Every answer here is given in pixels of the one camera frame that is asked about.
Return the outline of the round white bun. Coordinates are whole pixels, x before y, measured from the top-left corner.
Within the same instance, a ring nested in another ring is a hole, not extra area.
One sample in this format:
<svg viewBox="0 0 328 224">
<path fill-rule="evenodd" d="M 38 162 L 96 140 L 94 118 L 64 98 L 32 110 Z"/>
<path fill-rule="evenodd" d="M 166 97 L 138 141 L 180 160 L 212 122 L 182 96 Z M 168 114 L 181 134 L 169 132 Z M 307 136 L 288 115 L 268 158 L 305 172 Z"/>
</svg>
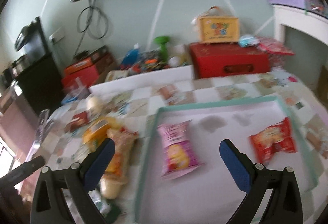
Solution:
<svg viewBox="0 0 328 224">
<path fill-rule="evenodd" d="M 90 95 L 87 98 L 87 110 L 92 115 L 100 114 L 102 109 L 103 109 L 103 102 L 99 97 Z"/>
</svg>

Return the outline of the green dumbbell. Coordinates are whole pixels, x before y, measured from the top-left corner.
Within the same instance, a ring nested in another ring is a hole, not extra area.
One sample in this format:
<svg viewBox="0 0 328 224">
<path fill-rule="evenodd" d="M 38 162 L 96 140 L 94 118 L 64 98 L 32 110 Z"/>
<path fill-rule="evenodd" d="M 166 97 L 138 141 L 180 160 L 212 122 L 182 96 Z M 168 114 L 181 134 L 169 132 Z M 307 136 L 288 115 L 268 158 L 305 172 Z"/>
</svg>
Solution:
<svg viewBox="0 0 328 224">
<path fill-rule="evenodd" d="M 159 52 L 160 52 L 162 61 L 167 63 L 167 61 L 169 59 L 169 52 L 167 50 L 166 44 L 170 41 L 170 37 L 169 36 L 159 36 L 159 37 L 156 37 L 153 41 L 155 44 L 157 44 L 159 46 L 159 49 L 160 49 Z"/>
</svg>

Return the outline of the checkered tablecloth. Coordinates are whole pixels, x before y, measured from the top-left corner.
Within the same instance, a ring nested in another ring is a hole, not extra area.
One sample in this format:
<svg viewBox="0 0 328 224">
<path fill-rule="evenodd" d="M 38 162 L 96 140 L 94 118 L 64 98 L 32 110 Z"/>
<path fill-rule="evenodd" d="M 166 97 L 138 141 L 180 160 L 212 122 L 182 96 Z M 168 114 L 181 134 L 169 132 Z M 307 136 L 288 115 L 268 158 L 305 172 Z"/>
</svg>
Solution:
<svg viewBox="0 0 328 224">
<path fill-rule="evenodd" d="M 125 78 L 92 97 L 127 108 L 78 132 L 58 109 L 32 223 L 105 223 L 96 187 L 124 211 L 119 223 L 327 223 L 327 110 L 296 76 Z"/>
</svg>

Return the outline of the pink snack bag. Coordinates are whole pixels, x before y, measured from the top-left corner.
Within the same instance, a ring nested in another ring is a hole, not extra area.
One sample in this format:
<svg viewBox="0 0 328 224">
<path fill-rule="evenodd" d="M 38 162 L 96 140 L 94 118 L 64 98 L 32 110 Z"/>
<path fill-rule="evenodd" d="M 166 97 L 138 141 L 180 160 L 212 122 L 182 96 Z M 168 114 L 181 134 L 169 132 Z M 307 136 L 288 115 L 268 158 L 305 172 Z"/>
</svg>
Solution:
<svg viewBox="0 0 328 224">
<path fill-rule="evenodd" d="M 177 179 L 200 168 L 203 163 L 194 151 L 188 134 L 190 121 L 157 126 L 163 149 L 162 177 Z"/>
</svg>

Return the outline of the long beige snack bag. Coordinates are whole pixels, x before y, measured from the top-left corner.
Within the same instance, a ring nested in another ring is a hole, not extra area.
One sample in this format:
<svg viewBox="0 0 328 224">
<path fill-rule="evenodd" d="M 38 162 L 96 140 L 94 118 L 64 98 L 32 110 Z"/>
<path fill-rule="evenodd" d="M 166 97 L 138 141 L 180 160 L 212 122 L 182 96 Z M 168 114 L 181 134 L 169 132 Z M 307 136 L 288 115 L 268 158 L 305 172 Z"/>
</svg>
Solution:
<svg viewBox="0 0 328 224">
<path fill-rule="evenodd" d="M 139 133 L 121 127 L 120 130 L 107 130 L 107 137 L 114 141 L 115 153 L 101 178 L 99 187 L 104 198 L 113 200 L 119 196 L 123 186 L 128 183 L 130 154 Z"/>
</svg>

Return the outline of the pile of toys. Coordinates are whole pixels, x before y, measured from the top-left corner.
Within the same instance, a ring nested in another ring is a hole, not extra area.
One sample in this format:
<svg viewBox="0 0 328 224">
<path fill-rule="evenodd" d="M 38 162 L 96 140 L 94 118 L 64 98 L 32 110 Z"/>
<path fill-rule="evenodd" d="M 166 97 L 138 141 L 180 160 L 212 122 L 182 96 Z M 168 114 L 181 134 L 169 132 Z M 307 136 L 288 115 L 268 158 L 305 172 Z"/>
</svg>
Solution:
<svg viewBox="0 0 328 224">
<path fill-rule="evenodd" d="M 130 74 L 141 74 L 162 69 L 168 69 L 169 65 L 163 61 L 158 50 L 142 53 L 136 63 L 128 69 Z"/>
</svg>

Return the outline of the black cabinet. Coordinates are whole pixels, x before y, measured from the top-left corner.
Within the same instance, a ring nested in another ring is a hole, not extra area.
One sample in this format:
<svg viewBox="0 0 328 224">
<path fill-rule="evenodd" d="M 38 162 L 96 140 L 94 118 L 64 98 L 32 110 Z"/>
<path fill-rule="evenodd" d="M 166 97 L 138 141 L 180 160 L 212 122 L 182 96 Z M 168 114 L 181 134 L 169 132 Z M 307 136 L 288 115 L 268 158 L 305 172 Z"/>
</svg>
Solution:
<svg viewBox="0 0 328 224">
<path fill-rule="evenodd" d="M 24 50 L 29 62 L 16 77 L 24 97 L 37 115 L 45 109 L 53 113 L 64 98 L 62 76 L 48 46 L 40 17 L 35 17 L 22 28 L 15 50 Z"/>
</svg>

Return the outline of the orange bread bag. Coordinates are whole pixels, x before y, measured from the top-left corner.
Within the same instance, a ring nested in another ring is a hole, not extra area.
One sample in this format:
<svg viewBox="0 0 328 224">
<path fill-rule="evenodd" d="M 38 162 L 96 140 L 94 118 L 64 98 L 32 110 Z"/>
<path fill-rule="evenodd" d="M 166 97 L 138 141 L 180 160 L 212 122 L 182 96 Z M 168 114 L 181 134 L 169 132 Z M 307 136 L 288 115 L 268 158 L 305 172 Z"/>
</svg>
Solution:
<svg viewBox="0 0 328 224">
<path fill-rule="evenodd" d="M 97 118 L 84 132 L 82 142 L 93 151 L 107 138 L 107 130 L 120 130 L 121 127 L 122 123 L 116 118 Z"/>
</svg>

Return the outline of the red snack bag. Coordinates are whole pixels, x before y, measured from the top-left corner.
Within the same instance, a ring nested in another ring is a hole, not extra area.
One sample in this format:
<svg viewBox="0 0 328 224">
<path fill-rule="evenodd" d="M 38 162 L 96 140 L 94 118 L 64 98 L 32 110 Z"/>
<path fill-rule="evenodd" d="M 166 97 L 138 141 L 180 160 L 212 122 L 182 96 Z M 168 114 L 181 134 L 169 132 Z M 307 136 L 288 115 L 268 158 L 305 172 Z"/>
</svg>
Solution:
<svg viewBox="0 0 328 224">
<path fill-rule="evenodd" d="M 289 117 L 268 126 L 257 134 L 248 137 L 258 163 L 267 165 L 275 153 L 296 153 L 296 142 L 292 137 Z"/>
</svg>

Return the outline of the red box under orange box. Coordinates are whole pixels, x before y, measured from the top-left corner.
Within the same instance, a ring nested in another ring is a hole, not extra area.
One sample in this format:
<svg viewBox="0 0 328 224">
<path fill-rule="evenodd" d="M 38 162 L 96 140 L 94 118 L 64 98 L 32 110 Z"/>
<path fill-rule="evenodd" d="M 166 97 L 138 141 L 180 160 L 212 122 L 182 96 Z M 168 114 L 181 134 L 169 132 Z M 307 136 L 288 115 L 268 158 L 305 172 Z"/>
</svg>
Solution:
<svg viewBox="0 0 328 224">
<path fill-rule="evenodd" d="M 86 87 L 92 86 L 96 80 L 99 78 L 100 73 L 98 72 L 95 65 L 91 67 L 84 68 L 82 70 L 79 70 L 77 72 L 74 72 L 73 74 L 65 76 L 61 82 L 63 87 L 68 87 L 72 85 L 77 78 L 80 79 L 82 84 Z"/>
</svg>

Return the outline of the large red gift box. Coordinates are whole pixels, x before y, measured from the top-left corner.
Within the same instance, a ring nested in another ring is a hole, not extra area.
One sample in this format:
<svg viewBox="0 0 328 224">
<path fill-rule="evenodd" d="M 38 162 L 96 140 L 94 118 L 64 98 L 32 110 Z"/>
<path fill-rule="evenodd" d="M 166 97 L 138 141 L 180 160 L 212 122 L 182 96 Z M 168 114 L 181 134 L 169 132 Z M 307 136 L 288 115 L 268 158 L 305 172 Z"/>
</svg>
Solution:
<svg viewBox="0 0 328 224">
<path fill-rule="evenodd" d="M 242 48 L 237 43 L 191 43 L 189 52 L 198 78 L 270 71 L 268 55 L 253 46 Z"/>
</svg>

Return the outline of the wet wipes pack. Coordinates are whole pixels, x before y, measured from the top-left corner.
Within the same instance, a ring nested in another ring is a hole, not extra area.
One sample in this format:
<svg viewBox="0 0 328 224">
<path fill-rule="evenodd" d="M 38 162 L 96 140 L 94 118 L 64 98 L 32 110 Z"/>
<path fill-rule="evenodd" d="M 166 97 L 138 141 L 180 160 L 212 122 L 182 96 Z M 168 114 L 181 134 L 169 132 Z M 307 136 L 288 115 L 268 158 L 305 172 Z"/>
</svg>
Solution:
<svg viewBox="0 0 328 224">
<path fill-rule="evenodd" d="M 260 41 L 253 35 L 245 34 L 239 38 L 238 44 L 241 48 L 246 48 L 250 46 L 258 46 Z"/>
</svg>

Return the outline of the red cracker pack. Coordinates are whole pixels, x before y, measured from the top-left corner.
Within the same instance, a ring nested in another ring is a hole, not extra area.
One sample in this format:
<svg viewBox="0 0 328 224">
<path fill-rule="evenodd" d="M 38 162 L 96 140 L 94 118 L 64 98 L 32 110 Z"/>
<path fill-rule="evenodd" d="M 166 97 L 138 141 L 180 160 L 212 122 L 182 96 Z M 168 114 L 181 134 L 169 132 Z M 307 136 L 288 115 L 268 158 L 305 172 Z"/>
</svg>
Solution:
<svg viewBox="0 0 328 224">
<path fill-rule="evenodd" d="M 73 116 L 72 120 L 64 128 L 64 132 L 73 132 L 89 123 L 88 113 L 83 111 Z"/>
</svg>

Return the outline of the orange flat box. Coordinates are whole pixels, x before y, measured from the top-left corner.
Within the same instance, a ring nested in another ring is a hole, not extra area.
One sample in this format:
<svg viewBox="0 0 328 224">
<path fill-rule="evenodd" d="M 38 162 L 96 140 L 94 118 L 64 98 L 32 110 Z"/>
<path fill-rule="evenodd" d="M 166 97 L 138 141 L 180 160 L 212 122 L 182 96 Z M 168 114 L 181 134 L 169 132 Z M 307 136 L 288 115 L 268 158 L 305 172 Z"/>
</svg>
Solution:
<svg viewBox="0 0 328 224">
<path fill-rule="evenodd" d="M 90 67 L 92 65 L 93 65 L 93 61 L 91 60 L 91 58 L 86 58 L 86 59 L 80 60 L 80 61 L 75 62 L 75 63 L 69 65 L 68 67 L 66 67 L 64 69 L 64 73 L 65 73 L 65 75 L 71 75 L 77 71 L 80 71 L 80 70 Z"/>
</svg>

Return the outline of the red patterned flat box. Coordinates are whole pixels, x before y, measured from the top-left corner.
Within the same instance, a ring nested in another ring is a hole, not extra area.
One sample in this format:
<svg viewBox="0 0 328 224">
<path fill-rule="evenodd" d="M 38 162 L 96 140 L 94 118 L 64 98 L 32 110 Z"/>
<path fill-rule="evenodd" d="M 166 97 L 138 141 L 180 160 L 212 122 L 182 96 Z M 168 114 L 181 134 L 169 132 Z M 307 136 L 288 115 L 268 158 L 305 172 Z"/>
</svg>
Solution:
<svg viewBox="0 0 328 224">
<path fill-rule="evenodd" d="M 269 54 L 295 55 L 295 53 L 282 42 L 270 37 L 258 37 L 259 49 Z"/>
</svg>

